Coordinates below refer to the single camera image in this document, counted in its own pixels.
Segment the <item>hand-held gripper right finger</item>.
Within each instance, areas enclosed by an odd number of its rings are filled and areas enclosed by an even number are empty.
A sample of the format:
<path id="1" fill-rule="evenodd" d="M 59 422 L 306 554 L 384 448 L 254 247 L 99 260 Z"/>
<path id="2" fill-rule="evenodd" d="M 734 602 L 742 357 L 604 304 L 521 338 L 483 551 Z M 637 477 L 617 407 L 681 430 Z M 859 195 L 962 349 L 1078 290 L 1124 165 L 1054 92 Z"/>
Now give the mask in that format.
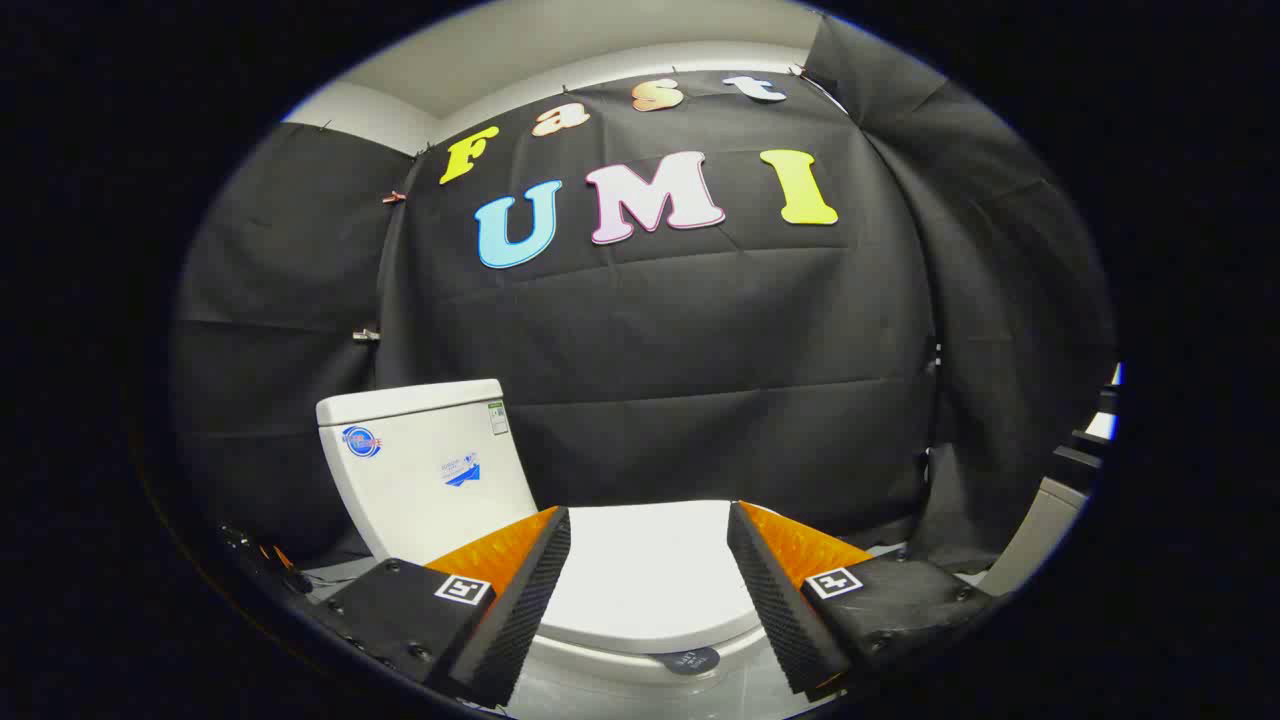
<path id="1" fill-rule="evenodd" d="M 873 555 L 755 503 L 730 502 L 727 546 L 788 687 L 808 698 L 924 667 L 997 609 L 932 562 Z"/>

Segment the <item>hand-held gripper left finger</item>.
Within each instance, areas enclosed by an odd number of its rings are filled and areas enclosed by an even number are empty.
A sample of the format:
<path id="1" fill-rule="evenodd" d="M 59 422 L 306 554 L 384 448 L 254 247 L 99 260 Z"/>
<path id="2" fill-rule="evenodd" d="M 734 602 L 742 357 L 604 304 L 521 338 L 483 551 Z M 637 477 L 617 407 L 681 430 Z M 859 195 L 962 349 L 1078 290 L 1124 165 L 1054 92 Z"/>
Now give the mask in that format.
<path id="1" fill-rule="evenodd" d="M 571 550 L 553 506 L 416 564 L 385 559 L 314 606 L 374 664 L 485 708 L 506 706 Z"/>

